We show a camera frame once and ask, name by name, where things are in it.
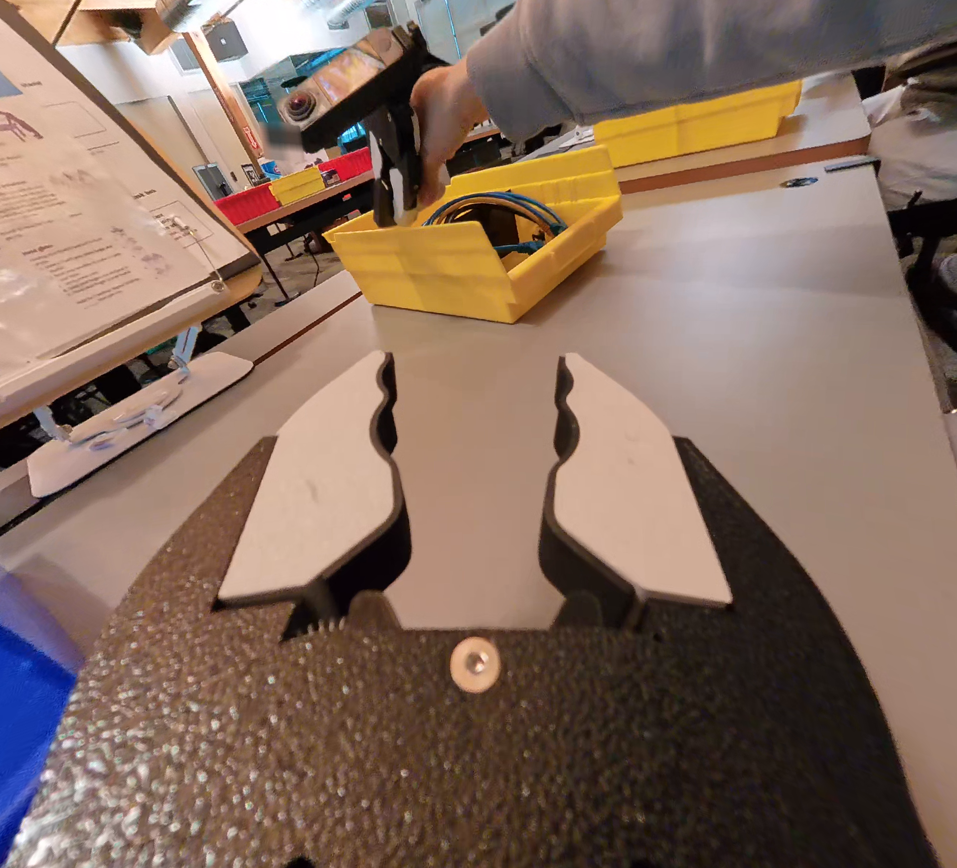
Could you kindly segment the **laminated instruction sheet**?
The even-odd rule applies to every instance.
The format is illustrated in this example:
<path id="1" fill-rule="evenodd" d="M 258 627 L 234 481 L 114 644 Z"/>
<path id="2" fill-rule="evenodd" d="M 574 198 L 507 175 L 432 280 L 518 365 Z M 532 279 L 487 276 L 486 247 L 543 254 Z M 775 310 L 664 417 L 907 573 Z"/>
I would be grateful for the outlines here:
<path id="1" fill-rule="evenodd" d="M 2 412 L 199 317 L 256 254 L 2 0 Z"/>

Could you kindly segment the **grey desk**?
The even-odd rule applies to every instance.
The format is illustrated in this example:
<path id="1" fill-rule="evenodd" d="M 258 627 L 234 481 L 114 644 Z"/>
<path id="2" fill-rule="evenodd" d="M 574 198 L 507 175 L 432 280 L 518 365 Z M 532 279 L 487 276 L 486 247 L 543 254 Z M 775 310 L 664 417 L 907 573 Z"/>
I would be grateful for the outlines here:
<path id="1" fill-rule="evenodd" d="M 538 624 L 560 355 L 690 438 L 843 623 L 940 862 L 955 866 L 955 460 L 871 169 L 623 197 L 604 251 L 521 322 L 372 307 L 331 276 L 222 345 L 250 376 L 2 535 L 2 566 L 87 655 L 126 589 L 257 441 L 393 353 L 413 564 L 400 614 Z"/>

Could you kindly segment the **red storage bin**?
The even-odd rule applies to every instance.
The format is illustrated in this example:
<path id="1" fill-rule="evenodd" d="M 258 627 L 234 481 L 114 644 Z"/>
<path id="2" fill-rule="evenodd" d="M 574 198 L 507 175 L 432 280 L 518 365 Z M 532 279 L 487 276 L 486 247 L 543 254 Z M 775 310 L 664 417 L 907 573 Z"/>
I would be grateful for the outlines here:
<path id="1" fill-rule="evenodd" d="M 370 149 L 364 146 L 330 161 L 320 162 L 317 169 L 323 174 L 326 185 L 363 177 L 372 171 Z"/>
<path id="2" fill-rule="evenodd" d="M 238 227 L 281 207 L 271 190 L 271 183 L 263 183 L 246 191 L 233 193 L 214 202 L 221 213 Z"/>

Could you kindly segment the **blue storage bin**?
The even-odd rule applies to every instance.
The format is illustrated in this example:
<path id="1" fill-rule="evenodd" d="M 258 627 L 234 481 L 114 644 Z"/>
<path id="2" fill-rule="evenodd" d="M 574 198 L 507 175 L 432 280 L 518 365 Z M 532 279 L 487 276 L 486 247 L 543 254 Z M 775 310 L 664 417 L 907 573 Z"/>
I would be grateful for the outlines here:
<path id="1" fill-rule="evenodd" d="M 22 582 L 1 571 L 1 863 L 38 789 L 83 657 Z"/>

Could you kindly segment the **person's right forearm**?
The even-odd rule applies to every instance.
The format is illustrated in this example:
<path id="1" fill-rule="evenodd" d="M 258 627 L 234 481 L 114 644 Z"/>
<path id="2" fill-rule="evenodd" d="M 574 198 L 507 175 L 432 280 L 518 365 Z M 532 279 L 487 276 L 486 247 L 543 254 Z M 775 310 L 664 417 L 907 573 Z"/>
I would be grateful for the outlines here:
<path id="1" fill-rule="evenodd" d="M 956 0 L 517 0 L 466 68 L 511 139 L 845 72 L 955 38 Z"/>

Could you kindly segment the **black ceiling speaker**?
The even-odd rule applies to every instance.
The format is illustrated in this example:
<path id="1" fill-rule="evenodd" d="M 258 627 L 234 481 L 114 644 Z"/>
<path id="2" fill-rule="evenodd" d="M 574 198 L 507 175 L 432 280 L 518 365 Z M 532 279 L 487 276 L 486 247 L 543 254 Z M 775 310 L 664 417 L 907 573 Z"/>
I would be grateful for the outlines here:
<path id="1" fill-rule="evenodd" d="M 212 57 L 218 63 L 241 60 L 249 53 L 238 25 L 233 20 L 223 19 L 212 24 L 204 29 L 203 36 Z"/>

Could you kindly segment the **long background table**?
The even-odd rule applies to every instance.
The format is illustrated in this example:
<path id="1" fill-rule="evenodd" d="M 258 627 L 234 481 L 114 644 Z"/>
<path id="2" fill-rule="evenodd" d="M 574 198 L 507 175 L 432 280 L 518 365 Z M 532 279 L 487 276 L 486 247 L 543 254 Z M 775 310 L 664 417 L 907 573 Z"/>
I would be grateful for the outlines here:
<path id="1" fill-rule="evenodd" d="M 275 210 L 259 215 L 256 218 L 248 220 L 242 224 L 236 225 L 235 230 L 238 233 L 247 235 L 255 229 L 265 228 L 272 224 L 290 220 L 294 215 L 312 206 L 325 204 L 327 201 L 332 201 L 335 199 L 349 196 L 354 191 L 357 191 L 359 188 L 362 188 L 366 184 L 371 183 L 373 179 L 374 179 L 373 172 L 367 171 L 364 174 L 361 174 L 350 180 L 342 181 L 340 183 L 331 185 L 323 189 L 322 191 L 319 191 L 310 196 L 304 197 L 300 200 L 294 201 L 291 204 L 282 205 Z"/>

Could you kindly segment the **person's right hand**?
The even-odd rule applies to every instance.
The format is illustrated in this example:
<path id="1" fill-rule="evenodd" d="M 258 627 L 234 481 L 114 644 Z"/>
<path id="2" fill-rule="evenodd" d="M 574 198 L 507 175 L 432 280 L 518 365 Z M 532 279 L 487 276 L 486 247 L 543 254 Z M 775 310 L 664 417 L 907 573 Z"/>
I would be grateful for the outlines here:
<path id="1" fill-rule="evenodd" d="M 420 134 L 418 204 L 426 206 L 444 192 L 442 168 L 474 128 L 488 119 L 488 111 L 472 84 L 465 59 L 424 73 L 413 87 L 411 108 Z"/>

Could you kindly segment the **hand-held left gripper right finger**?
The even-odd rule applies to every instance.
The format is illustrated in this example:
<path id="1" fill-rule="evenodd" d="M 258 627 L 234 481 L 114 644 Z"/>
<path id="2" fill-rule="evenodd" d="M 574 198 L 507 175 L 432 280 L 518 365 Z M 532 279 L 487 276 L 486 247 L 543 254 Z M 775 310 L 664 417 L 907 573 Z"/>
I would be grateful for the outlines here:
<path id="1" fill-rule="evenodd" d="M 578 353 L 558 360 L 554 405 L 538 561 L 562 595 L 555 626 L 633 628 L 656 602 L 729 609 L 731 587 L 664 421 Z"/>

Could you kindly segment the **neighbouring grey table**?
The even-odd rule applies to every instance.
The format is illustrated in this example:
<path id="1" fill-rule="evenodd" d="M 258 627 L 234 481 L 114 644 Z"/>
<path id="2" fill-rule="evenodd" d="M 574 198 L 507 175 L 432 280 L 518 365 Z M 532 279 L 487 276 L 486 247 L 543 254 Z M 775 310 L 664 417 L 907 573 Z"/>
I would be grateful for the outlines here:
<path id="1" fill-rule="evenodd" d="M 805 79 L 796 111 L 768 140 L 616 169 L 623 194 L 827 163 L 866 153 L 871 129 L 849 74 Z"/>

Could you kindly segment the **small yellow storage bin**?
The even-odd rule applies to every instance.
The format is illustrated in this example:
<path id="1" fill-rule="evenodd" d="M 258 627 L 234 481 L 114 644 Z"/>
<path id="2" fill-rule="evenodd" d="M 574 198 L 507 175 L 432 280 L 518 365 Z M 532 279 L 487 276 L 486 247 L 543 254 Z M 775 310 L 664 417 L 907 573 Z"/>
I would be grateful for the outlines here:
<path id="1" fill-rule="evenodd" d="M 271 180 L 269 185 L 269 191 L 280 207 L 295 204 L 325 189 L 323 172 L 315 167 Z"/>

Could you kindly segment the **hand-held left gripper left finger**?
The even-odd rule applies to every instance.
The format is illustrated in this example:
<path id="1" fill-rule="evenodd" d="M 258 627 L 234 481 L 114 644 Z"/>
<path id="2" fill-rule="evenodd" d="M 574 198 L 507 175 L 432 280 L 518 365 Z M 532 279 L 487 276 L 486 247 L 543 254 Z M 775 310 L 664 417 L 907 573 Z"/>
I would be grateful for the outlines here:
<path id="1" fill-rule="evenodd" d="M 383 592 L 412 557 L 393 452 L 392 354 L 374 350 L 279 430 L 218 592 L 222 606 L 349 606 Z"/>

